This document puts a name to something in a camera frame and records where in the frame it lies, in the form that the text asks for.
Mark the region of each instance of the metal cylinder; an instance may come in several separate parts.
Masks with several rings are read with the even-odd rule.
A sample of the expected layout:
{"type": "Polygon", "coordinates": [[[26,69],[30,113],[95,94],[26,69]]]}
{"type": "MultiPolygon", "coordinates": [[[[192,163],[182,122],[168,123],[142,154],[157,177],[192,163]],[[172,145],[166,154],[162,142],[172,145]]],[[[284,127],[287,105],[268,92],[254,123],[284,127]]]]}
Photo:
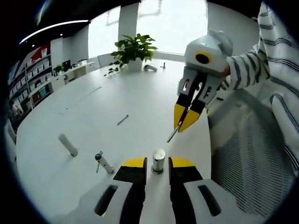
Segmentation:
{"type": "Polygon", "coordinates": [[[100,165],[107,171],[109,175],[114,174],[114,168],[109,165],[109,163],[105,160],[103,156],[99,159],[99,162],[100,165]]]}
{"type": "Polygon", "coordinates": [[[161,174],[164,172],[164,161],[166,152],[163,149],[158,149],[153,153],[153,165],[151,171],[154,174],[161,174]]]}
{"type": "Polygon", "coordinates": [[[60,134],[58,136],[60,142],[64,145],[64,147],[71,153],[72,156],[76,156],[78,154],[78,150],[71,144],[71,142],[67,139],[65,134],[60,134]]]}

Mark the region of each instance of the window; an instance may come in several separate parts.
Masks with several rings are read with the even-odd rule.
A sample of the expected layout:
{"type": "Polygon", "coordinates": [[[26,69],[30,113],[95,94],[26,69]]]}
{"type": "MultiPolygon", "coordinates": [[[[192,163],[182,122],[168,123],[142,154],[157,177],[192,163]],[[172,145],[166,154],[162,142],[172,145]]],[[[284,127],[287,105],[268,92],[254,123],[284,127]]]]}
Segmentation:
{"type": "Polygon", "coordinates": [[[118,24],[121,7],[111,9],[94,18],[88,29],[88,57],[110,54],[117,50],[118,24]]]}
{"type": "Polygon", "coordinates": [[[160,52],[184,54],[189,42],[207,34],[206,0],[142,0],[136,31],[154,38],[160,52]]]}

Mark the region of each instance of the sleeve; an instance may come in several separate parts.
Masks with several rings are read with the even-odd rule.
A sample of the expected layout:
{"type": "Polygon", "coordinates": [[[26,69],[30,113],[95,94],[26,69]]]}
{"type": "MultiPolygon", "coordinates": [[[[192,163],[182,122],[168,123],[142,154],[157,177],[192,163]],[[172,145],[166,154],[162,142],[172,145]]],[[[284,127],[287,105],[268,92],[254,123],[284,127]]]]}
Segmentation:
{"type": "Polygon", "coordinates": [[[247,54],[227,58],[230,66],[229,90],[237,90],[259,83],[270,77],[265,47],[260,38],[259,43],[247,54]]]}

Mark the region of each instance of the white plastic peg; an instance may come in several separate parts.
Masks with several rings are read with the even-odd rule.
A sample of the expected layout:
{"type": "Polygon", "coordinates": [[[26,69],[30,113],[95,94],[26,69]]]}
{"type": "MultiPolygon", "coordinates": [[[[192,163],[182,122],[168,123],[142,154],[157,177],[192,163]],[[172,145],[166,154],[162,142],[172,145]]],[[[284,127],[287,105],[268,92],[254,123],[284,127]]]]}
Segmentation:
{"type": "Polygon", "coordinates": [[[71,153],[72,156],[76,156],[78,154],[78,150],[71,144],[71,142],[67,139],[65,134],[60,134],[58,136],[59,141],[66,147],[66,149],[71,153]]]}

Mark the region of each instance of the white round table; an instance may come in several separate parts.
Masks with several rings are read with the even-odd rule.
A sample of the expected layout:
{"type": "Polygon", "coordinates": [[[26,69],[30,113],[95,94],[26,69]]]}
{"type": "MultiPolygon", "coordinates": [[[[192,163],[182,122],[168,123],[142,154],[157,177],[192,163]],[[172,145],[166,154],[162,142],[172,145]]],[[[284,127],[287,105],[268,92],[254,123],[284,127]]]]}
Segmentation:
{"type": "Polygon", "coordinates": [[[79,198],[105,179],[96,153],[103,151],[117,171],[127,159],[148,158],[146,199],[140,223],[174,223],[169,199],[168,160],[165,172],[150,171],[152,153],[163,148],[166,158],[182,156],[196,164],[204,179],[211,175],[210,135],[206,111],[177,133],[173,131],[174,105],[184,63],[153,60],[157,72],[142,71],[103,77],[107,68],[93,71],[54,92],[21,123],[16,155],[21,183],[45,218],[68,214],[79,198]],[[166,62],[166,69],[160,68],[166,62]],[[117,123],[129,115],[119,126],[117,123]],[[64,133],[78,148],[72,157],[59,142],[64,133]]]}

